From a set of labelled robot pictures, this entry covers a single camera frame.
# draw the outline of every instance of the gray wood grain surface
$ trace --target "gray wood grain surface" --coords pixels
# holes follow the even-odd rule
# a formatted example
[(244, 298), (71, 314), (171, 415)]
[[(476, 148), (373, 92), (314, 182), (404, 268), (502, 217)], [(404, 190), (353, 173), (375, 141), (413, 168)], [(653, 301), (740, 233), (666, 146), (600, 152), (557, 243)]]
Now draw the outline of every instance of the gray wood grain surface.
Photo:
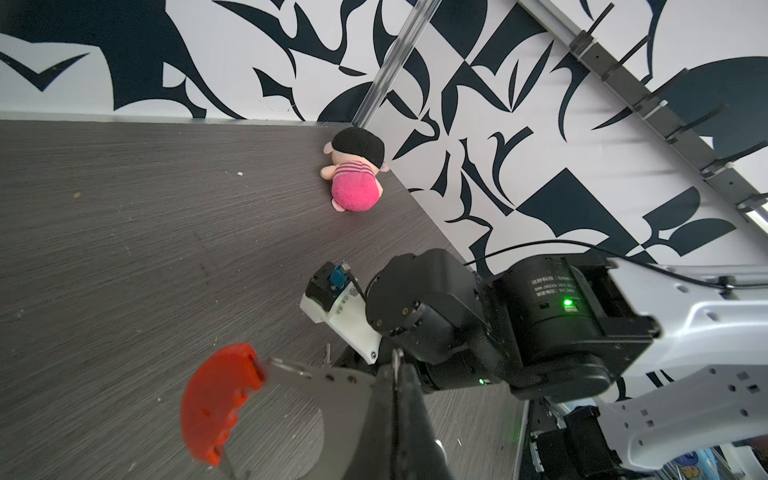
[[(330, 127), (0, 122), (0, 478), (223, 478), (181, 441), (192, 372), (228, 343), (318, 365), (344, 344), (297, 306), (347, 260), (451, 248), (392, 174), (364, 214), (319, 177)], [(456, 478), (511, 478), (505, 386), (427, 398)], [(252, 479), (314, 463), (322, 419), (267, 386), (228, 451)]]

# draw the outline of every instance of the plush doll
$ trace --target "plush doll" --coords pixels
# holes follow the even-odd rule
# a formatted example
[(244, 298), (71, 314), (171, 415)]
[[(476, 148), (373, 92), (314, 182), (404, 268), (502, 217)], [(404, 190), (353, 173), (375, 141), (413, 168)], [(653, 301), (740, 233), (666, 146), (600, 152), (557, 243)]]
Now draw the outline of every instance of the plush doll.
[(333, 180), (333, 208), (363, 212), (379, 201), (384, 190), (376, 174), (389, 171), (380, 138), (362, 128), (349, 127), (336, 134), (323, 152), (331, 154), (333, 162), (320, 171), (322, 178)]

